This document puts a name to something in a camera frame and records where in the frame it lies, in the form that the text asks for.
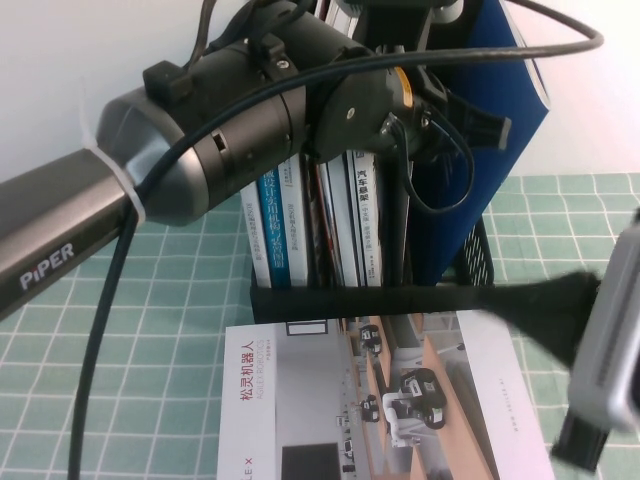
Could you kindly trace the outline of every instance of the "blue book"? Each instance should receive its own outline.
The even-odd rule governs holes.
[[[289,288],[291,279],[289,277],[287,239],[280,194],[280,175],[277,168],[260,177],[258,189],[260,190],[260,207],[267,241],[271,286],[273,288]]]
[[[524,46],[502,0],[484,0],[467,46]],[[418,285],[440,281],[549,111],[542,79],[531,60],[460,66],[449,87],[474,106],[510,118],[512,124],[506,150],[473,152],[475,182],[463,205],[436,216],[411,210],[409,241]],[[464,159],[451,155],[428,167],[416,166],[414,185],[429,205],[443,207],[462,197],[467,173]]]

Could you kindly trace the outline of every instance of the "white cable tie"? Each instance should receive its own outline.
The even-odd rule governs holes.
[[[80,88],[80,129],[82,132],[82,146],[93,153],[96,157],[98,157],[102,162],[109,167],[109,169],[113,172],[118,180],[118,183],[124,190],[124,193],[127,194],[129,200],[133,204],[133,208],[138,212],[138,226],[142,225],[146,219],[147,214],[144,209],[144,205],[142,204],[142,200],[138,196],[136,192],[135,185],[133,184],[131,177],[127,174],[123,168],[118,165],[118,163],[113,160],[109,155],[103,152],[98,146],[98,141],[96,137],[91,133],[89,128],[89,122],[87,120],[87,112],[86,112],[86,85],[84,78],[81,80],[81,88]]]

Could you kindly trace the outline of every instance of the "cutting mat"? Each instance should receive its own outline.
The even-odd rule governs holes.
[[[513,178],[485,215],[496,281],[602,272],[640,205],[640,175]],[[65,478],[72,399],[113,245],[0,323],[0,478]],[[224,329],[251,323],[239,197],[188,228],[145,225],[116,298],[94,382],[87,479],[215,478]],[[568,374],[514,336],[545,441]],[[561,466],[561,480],[590,478]],[[637,435],[614,435],[598,476],[635,478]]]

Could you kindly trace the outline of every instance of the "silver metal part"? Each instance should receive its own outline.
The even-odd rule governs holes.
[[[127,203],[88,150],[0,184],[0,320],[114,239]]]
[[[615,246],[571,373],[569,406],[603,430],[640,427],[634,375],[640,359],[640,225]]]
[[[149,173],[169,147],[184,133],[144,89],[110,102],[98,127],[100,148],[131,177],[134,185]],[[165,225],[187,225],[209,210],[209,189],[196,151],[211,151],[213,138],[205,137],[185,153],[145,203],[147,218]]]

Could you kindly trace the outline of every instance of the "black cable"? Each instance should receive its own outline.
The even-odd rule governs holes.
[[[586,52],[601,46],[604,42],[603,36],[578,20],[572,19],[567,15],[556,12],[548,7],[538,5],[530,0],[507,0],[516,5],[521,5],[534,12],[545,15],[557,22],[577,31],[586,36],[588,40],[575,42],[564,45],[543,46],[543,47],[505,47],[505,48],[475,48],[475,49],[453,49],[438,50],[428,52],[413,52],[401,54],[389,54],[372,57],[362,57],[351,60],[344,60],[336,64],[318,67],[307,70],[294,77],[272,83],[260,88],[256,92],[248,95],[244,99],[236,102],[230,107],[223,110],[213,119],[208,121],[196,131],[185,135],[178,140],[153,166],[149,174],[136,188],[138,196],[143,204],[157,183],[162,180],[165,174],[173,167],[173,165],[185,154],[189,149],[193,148],[204,137],[209,135],[216,128],[222,126],[225,122],[239,115],[240,113],[268,100],[269,98],[280,95],[282,93],[294,90],[296,88],[316,84],[322,81],[344,77],[347,75],[365,73],[374,70],[387,69],[393,67],[415,67],[418,65],[451,65],[457,63],[482,63],[482,62],[498,62],[498,61],[515,61],[533,58],[546,58],[561,55],[569,55],[574,53]],[[192,58],[198,57],[194,48]],[[89,403],[89,389],[95,371],[95,363],[97,361],[102,336],[106,327],[107,317],[113,303],[113,298],[117,290],[118,281],[122,273],[122,268],[126,261],[126,257],[133,240],[135,229],[137,226],[136,214],[130,212],[125,221],[123,231],[118,240],[116,251],[114,252],[109,272],[105,280],[104,288],[98,309],[94,319],[94,326],[89,336],[87,352],[85,354],[85,365],[83,365],[80,386],[76,393],[76,409],[74,410],[71,450],[69,452],[69,480],[80,479],[80,461],[82,455],[83,427],[86,419],[87,406]]]
[[[69,480],[80,480],[80,468],[82,461],[82,443],[84,437],[84,427],[87,419],[87,408],[89,406],[89,393],[93,382],[93,375],[96,370],[98,361],[98,353],[100,352],[100,344],[107,326],[107,319],[111,312],[111,305],[118,289],[118,282],[124,263],[129,253],[129,247],[133,240],[133,235],[138,226],[138,214],[134,208],[130,208],[126,216],[124,228],[118,238],[116,249],[113,253],[111,265],[107,278],[104,282],[102,294],[98,301],[93,326],[89,334],[87,349],[82,362],[80,371],[80,381],[78,390],[76,391],[76,399],[73,410],[73,422],[71,425],[71,443],[69,445]]]
[[[407,132],[402,122],[395,115],[390,115],[389,130],[391,135],[396,141],[398,147],[398,159],[401,162],[399,168],[402,174],[402,183],[404,189],[409,195],[411,204],[420,210],[425,215],[442,215],[449,213],[460,205],[462,205],[471,195],[473,189],[473,183],[475,180],[475,161],[473,159],[473,152],[469,148],[467,142],[460,134],[460,132],[439,112],[432,111],[431,125],[436,127],[440,132],[445,135],[449,141],[460,151],[465,157],[467,162],[467,187],[464,195],[457,202],[447,205],[446,207],[433,208],[424,203],[424,201],[416,192],[416,189],[411,182],[411,161],[409,160],[409,144],[407,141]]]
[[[300,0],[293,10],[289,13],[276,17],[273,21],[267,22],[262,28],[259,28],[251,33],[250,41],[254,45],[258,45],[260,41],[270,32],[278,30],[285,25],[295,22],[305,13],[309,11],[309,8],[313,4],[313,0]]]
[[[209,40],[209,26],[211,25],[211,15],[213,14],[213,7],[216,6],[218,0],[203,0],[202,10],[200,11],[200,24],[198,25],[198,35],[196,36],[196,43],[193,46],[193,52],[191,58],[187,64],[183,67],[185,70],[189,70],[198,60],[202,58],[205,50],[207,49],[207,40]]]

